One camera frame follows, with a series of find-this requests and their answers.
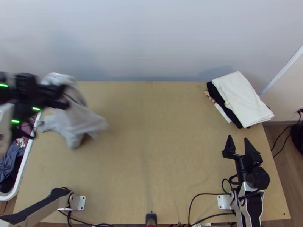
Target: laundry basket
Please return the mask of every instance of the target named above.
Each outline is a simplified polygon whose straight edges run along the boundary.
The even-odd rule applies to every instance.
[[[36,128],[37,121],[41,118],[41,115],[42,115],[42,111],[40,111],[38,113],[37,117],[36,117],[34,128]],[[25,169],[27,159],[29,157],[32,145],[33,145],[33,140],[28,140],[27,146],[25,148],[25,152],[24,152],[24,155],[23,155],[23,159],[22,159],[22,162],[21,162],[18,174],[17,174],[15,185],[13,186],[13,188],[8,193],[1,193],[0,192],[0,201],[11,200],[13,197],[15,197],[15,195],[17,195],[17,193],[19,191],[21,181],[22,181],[22,178],[23,178],[24,169]]]

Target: green led light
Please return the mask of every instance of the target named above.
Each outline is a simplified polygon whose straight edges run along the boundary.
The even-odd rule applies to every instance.
[[[41,110],[40,108],[37,108],[37,107],[33,107],[32,109],[36,110],[36,111],[40,111]]]

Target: wooden floor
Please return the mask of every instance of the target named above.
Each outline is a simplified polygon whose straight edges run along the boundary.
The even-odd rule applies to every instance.
[[[270,147],[277,136],[287,126],[264,126],[265,133]],[[289,129],[280,137],[275,149],[272,151],[276,154],[283,145],[285,138],[289,135]],[[281,179],[291,219],[264,221],[263,227],[302,227],[303,226],[303,155],[301,155],[293,145],[291,138],[288,139],[283,151],[275,157],[275,163]],[[0,214],[9,214],[13,212],[16,198],[9,202],[0,202]],[[39,223],[36,227],[66,227],[67,224]]]

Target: tan tabletop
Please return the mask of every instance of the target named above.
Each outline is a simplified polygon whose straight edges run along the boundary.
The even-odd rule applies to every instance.
[[[187,223],[191,199],[221,193],[221,181],[236,173],[224,159],[227,136],[238,154],[247,137],[261,153],[270,176],[262,220],[290,218],[281,182],[261,124],[237,129],[203,95],[203,82],[79,82],[89,108],[110,129],[69,150],[55,132],[39,133],[18,194],[15,212],[46,197],[54,187],[86,196],[84,211],[73,216],[109,224],[144,224],[153,211],[158,223]],[[198,197],[191,222],[217,213],[216,196]],[[232,222],[233,215],[208,222]],[[44,222],[66,223],[54,212]]]

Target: white folded towel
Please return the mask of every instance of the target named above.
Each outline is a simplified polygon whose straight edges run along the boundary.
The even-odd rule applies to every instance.
[[[234,112],[244,128],[274,117],[239,71],[216,78],[212,84],[225,100],[225,106]]]

